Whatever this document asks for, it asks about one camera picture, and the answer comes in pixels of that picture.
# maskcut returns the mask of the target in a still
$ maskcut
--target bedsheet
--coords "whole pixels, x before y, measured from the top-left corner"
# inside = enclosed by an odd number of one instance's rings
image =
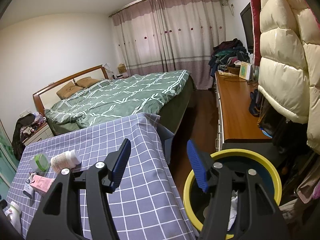
[[[34,201],[22,193],[32,156],[45,153],[51,158],[76,149],[82,164],[73,171],[86,170],[118,150],[128,138],[132,149],[123,179],[113,194],[107,194],[120,239],[195,239],[156,133],[159,118],[155,114],[134,114],[28,145],[7,195],[8,202],[15,201],[22,208],[24,238],[41,201],[38,193]],[[52,168],[43,175],[56,177]],[[80,192],[80,210],[83,234],[92,239],[85,190]]]
[[[182,92],[188,77],[187,70],[178,70],[133,75],[113,82],[104,79],[45,109],[45,116],[51,123],[76,122],[86,128],[137,113],[159,114]]]

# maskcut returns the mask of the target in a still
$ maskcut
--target pillow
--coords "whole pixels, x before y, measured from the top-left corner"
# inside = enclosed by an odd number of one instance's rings
[[[88,88],[88,87],[91,87],[92,85],[96,84],[100,82],[99,79],[94,79],[94,78],[91,78],[91,77],[86,77],[86,78],[82,78],[82,79],[79,79],[76,84],[77,86],[79,87],[82,87],[82,88]]]
[[[63,86],[63,88],[61,88],[58,92],[57,92],[57,96],[63,100],[66,98],[71,97],[73,94],[75,94],[76,92],[78,92],[79,90],[81,90],[81,87],[77,87],[75,84],[73,84],[71,81],[69,83],[67,83],[65,86]]]

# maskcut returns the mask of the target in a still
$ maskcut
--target white wall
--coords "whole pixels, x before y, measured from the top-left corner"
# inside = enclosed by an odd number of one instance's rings
[[[241,40],[243,45],[247,48],[240,12],[247,6],[250,0],[228,0],[228,2],[230,7],[231,4],[234,5],[234,14],[232,16],[228,5],[222,7],[226,22],[226,39],[227,41],[230,41],[237,38]]]
[[[49,83],[119,60],[112,20],[102,14],[55,14],[18,22],[0,31],[0,119],[12,139],[32,94]]]

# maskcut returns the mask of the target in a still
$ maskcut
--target wooden floor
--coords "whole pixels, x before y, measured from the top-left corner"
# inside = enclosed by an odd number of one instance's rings
[[[201,151],[210,154],[216,151],[218,109],[214,91],[195,90],[191,101],[194,107],[186,109],[180,127],[173,139],[171,163],[169,165],[181,197],[184,183],[191,171],[187,155],[187,141],[192,139]]]

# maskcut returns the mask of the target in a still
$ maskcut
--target power outlet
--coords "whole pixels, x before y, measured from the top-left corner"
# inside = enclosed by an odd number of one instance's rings
[[[23,112],[20,114],[20,117],[24,117],[24,116],[26,116],[27,114],[30,114],[30,113],[31,113],[31,111],[30,111],[30,109],[28,108],[27,110],[23,111]]]

